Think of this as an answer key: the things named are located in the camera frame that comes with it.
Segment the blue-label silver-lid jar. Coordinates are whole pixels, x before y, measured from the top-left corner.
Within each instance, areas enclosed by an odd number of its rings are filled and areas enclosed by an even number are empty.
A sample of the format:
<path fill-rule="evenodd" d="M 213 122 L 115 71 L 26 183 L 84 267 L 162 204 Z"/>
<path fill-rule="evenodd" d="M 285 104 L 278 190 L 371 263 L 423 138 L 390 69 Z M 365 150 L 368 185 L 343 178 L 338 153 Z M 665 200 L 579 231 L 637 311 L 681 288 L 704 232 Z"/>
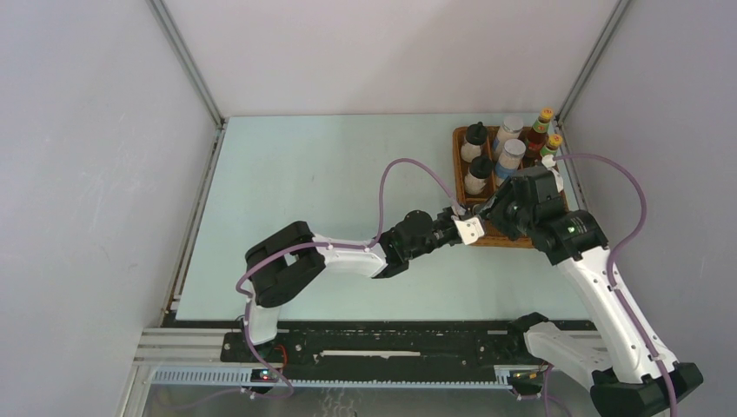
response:
<path fill-rule="evenodd" d="M 519 139 L 508 139 L 504 142 L 495 165 L 496 186 L 501 186 L 519 168 L 526 149 L 525 143 Z"/>
<path fill-rule="evenodd" d="M 511 139 L 517 139 L 524 127 L 520 116 L 505 116 L 492 142 L 492 160 L 496 162 L 504 149 L 504 144 Z"/>

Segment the black-spout-lid jar white beads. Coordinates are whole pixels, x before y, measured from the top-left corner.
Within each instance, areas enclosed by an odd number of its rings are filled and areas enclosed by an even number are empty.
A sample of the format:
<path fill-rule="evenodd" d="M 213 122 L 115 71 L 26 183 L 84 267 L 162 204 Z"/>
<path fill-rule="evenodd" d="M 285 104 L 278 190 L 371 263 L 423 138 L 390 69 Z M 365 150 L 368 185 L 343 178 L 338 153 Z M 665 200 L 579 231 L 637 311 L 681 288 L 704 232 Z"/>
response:
<path fill-rule="evenodd" d="M 477 156 L 468 165 L 468 172 L 464 177 L 463 185 L 468 195 L 479 195 L 487 187 L 488 179 L 494 168 L 494 163 L 487 156 Z"/>

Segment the yellow-cap sauce bottle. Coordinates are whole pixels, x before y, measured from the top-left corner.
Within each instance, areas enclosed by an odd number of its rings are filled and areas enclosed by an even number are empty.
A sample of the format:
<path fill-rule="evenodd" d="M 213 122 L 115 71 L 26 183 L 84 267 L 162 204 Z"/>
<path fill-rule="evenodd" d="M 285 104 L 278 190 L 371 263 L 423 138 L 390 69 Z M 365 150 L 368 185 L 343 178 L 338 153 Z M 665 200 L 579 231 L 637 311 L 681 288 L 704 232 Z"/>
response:
<path fill-rule="evenodd" d="M 543 108 L 536 120 L 524 136 L 526 146 L 524 157 L 528 159 L 537 159 L 540 156 L 542 147 L 548 139 L 549 124 L 554 118 L 554 109 Z"/>
<path fill-rule="evenodd" d="M 560 146 L 563 144 L 563 136 L 560 134 L 548 135 L 548 139 L 540 149 L 540 156 L 555 156 Z"/>

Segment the large black-lid jar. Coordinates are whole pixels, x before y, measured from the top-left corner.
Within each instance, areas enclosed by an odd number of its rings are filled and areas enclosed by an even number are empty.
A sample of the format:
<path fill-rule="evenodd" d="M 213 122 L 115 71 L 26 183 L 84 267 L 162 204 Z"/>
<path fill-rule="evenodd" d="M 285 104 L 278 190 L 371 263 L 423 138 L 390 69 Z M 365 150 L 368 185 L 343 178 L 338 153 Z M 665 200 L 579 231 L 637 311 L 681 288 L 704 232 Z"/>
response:
<path fill-rule="evenodd" d="M 488 139 L 488 129 L 483 122 L 477 122 L 467 127 L 460 156 L 464 162 L 472 162 L 481 156 Z"/>

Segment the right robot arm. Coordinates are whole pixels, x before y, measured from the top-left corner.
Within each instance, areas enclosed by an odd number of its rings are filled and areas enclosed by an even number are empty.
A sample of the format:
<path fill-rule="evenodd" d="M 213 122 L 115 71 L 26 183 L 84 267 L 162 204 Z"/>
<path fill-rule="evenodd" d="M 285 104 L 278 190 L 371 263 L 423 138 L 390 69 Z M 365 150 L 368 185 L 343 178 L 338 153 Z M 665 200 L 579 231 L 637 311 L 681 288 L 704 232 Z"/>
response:
<path fill-rule="evenodd" d="M 671 410 L 703 381 L 657 336 L 621 279 L 608 239 L 586 210 L 570 211 L 559 174 L 542 166 L 513 173 L 481 216 L 509 239 L 526 235 L 574 287 L 606 348 L 598 352 L 546 319 L 510 334 L 508 357 L 539 358 L 589 391 L 601 416 L 654 416 Z"/>

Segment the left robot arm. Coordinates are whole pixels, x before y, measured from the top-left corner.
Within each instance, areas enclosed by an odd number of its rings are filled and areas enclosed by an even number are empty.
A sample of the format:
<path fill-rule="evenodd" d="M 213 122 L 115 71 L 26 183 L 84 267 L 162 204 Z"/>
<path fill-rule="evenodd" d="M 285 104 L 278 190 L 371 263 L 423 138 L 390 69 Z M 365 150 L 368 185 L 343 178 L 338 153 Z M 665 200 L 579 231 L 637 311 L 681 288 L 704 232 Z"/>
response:
<path fill-rule="evenodd" d="M 365 242 L 328 238 L 314 233 L 304 221 L 292 222 L 244 256 L 246 272 L 236 285 L 247 298 L 241 350 L 252 361 L 270 358 L 282 305 L 324 272 L 390 278 L 406 271 L 419 256 L 446 245 L 470 245 L 482 234 L 478 218 L 463 219 L 451 208 L 437 217 L 411 211 Z"/>

